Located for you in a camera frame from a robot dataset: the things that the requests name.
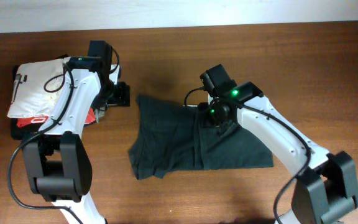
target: green led light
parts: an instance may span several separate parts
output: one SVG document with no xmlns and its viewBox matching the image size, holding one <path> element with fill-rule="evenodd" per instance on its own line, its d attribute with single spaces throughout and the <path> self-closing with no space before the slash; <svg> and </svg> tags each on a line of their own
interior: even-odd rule
<svg viewBox="0 0 358 224">
<path fill-rule="evenodd" d="M 231 95 L 232 95 L 232 96 L 237 96 L 237 94 L 239 94 L 239 91 L 238 91 L 238 90 L 233 90 L 233 91 L 231 91 Z"/>
</svg>

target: dark green cloth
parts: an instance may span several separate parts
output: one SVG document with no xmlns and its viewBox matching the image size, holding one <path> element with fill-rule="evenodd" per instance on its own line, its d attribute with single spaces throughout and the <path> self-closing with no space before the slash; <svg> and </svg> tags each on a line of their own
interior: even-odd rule
<svg viewBox="0 0 358 224">
<path fill-rule="evenodd" d="M 220 127 L 171 102 L 139 95 L 139 136 L 129 151 L 136 179 L 176 170 L 272 167 L 273 155 L 234 122 Z"/>
</svg>

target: black motor joint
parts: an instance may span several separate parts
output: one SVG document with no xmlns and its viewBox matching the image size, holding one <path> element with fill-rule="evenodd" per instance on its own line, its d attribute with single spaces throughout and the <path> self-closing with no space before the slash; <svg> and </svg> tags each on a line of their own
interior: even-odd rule
<svg viewBox="0 0 358 224">
<path fill-rule="evenodd" d="M 199 110 L 209 110 L 207 116 L 216 125 L 230 120 L 237 122 L 237 105 L 264 95 L 252 82 L 237 86 L 221 64 L 205 71 L 200 78 L 213 99 L 210 104 L 201 103 Z"/>
<path fill-rule="evenodd" d="M 96 72 L 100 79 L 100 91 L 92 102 L 93 109 L 109 106 L 130 106 L 130 88 L 124 82 L 113 83 L 110 80 L 111 59 L 114 49 L 103 40 L 92 40 L 89 43 L 88 56 L 72 57 L 67 65 L 71 69 L 87 69 Z"/>
</svg>

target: black bracket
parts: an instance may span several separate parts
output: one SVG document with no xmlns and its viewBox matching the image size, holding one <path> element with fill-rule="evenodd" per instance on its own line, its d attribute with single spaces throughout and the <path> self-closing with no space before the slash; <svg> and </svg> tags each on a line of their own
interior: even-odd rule
<svg viewBox="0 0 358 224">
<path fill-rule="evenodd" d="M 88 56 L 71 57 L 67 62 L 73 69 L 87 69 L 96 72 L 100 80 L 100 91 L 92 102 L 92 108 L 104 106 L 114 93 L 114 83 L 109 79 L 111 69 L 112 47 L 104 40 L 91 40 Z"/>
<path fill-rule="evenodd" d="M 55 151 L 61 161 L 49 161 Z M 23 148 L 23 157 L 31 191 L 47 202 L 57 199 L 81 201 L 92 183 L 92 166 L 77 134 L 44 135 Z"/>
<path fill-rule="evenodd" d="M 358 208 L 358 182 L 353 159 L 344 151 L 298 177 L 292 210 L 300 223 L 334 223 Z"/>
<path fill-rule="evenodd" d="M 108 99 L 108 106 L 130 106 L 131 88 L 125 82 L 118 82 L 115 85 L 114 94 Z"/>
</svg>

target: wooden table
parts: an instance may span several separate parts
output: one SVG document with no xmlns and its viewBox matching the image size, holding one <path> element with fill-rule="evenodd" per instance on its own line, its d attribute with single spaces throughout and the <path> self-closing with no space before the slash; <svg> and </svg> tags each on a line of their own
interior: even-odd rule
<svg viewBox="0 0 358 224">
<path fill-rule="evenodd" d="M 298 129 L 337 153 L 347 151 L 358 174 L 358 22 L 266 24 L 172 29 L 89 30 L 0 34 L 0 223 L 64 223 L 58 211 L 20 208 L 6 186 L 8 160 L 18 145 L 6 113 L 13 65 L 85 55 L 90 40 L 119 52 L 130 108 L 113 108 L 84 129 L 93 166 L 91 193 L 109 223 L 245 223 L 272 218 L 273 200 L 290 178 L 275 158 L 271 169 L 186 171 L 164 179 L 135 179 L 127 151 L 137 138 L 139 93 L 182 102 L 201 86 L 199 75 L 219 63 L 237 83 L 254 82 Z M 197 103 L 206 93 L 189 99 Z M 25 202 L 48 205 L 30 192 L 21 154 L 13 184 Z M 279 212 L 290 208 L 291 193 Z M 358 223 L 358 210 L 344 220 Z"/>
</svg>

